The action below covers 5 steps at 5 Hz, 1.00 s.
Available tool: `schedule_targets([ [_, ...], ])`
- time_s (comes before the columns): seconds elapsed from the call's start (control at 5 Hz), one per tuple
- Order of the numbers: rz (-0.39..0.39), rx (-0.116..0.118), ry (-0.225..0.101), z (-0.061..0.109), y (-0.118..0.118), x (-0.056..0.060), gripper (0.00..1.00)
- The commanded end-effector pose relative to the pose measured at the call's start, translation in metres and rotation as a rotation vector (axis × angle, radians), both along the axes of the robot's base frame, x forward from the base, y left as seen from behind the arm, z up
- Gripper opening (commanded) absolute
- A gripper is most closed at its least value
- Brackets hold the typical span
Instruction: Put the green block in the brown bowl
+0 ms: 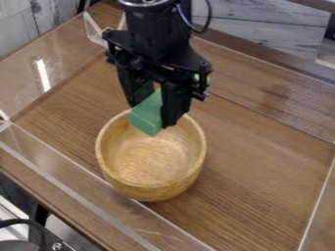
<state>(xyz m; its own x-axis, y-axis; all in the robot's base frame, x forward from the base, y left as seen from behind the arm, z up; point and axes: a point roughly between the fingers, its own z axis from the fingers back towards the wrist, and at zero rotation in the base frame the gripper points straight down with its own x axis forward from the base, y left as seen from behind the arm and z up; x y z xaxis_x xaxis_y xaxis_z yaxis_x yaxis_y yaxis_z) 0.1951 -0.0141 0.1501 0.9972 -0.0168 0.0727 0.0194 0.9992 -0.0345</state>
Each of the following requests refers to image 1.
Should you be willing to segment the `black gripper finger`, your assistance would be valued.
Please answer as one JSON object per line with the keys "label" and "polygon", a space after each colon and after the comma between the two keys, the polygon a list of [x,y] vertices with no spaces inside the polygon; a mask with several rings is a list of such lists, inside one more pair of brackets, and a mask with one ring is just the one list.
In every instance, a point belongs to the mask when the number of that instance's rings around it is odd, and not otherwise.
{"label": "black gripper finger", "polygon": [[174,126],[180,117],[189,111],[189,88],[182,84],[166,82],[161,87],[161,96],[162,128],[166,128],[168,126]]}
{"label": "black gripper finger", "polygon": [[128,105],[134,107],[154,92],[153,82],[138,71],[116,66],[117,78]]}

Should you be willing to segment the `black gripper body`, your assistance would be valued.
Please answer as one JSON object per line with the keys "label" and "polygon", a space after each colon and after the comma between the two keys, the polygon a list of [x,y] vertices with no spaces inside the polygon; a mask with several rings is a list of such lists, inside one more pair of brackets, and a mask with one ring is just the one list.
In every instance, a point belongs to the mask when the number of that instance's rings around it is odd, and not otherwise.
{"label": "black gripper body", "polygon": [[130,35],[125,30],[104,31],[101,38],[106,41],[106,60],[114,66],[138,71],[141,75],[162,86],[166,82],[182,84],[189,88],[190,98],[205,99],[209,86],[207,76],[212,71],[209,62],[197,54],[188,43],[162,54],[149,50],[145,54],[130,45]]}

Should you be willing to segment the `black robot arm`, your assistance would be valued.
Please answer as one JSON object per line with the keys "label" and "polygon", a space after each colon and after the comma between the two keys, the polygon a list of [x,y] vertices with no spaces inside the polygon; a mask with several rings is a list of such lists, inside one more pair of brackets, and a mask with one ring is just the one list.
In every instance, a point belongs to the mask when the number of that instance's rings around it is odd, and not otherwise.
{"label": "black robot arm", "polygon": [[161,127],[174,126],[193,99],[204,100],[211,63],[189,45],[193,33],[192,0],[117,0],[126,29],[101,33],[106,60],[114,64],[130,107],[142,104],[161,86],[156,118]]}

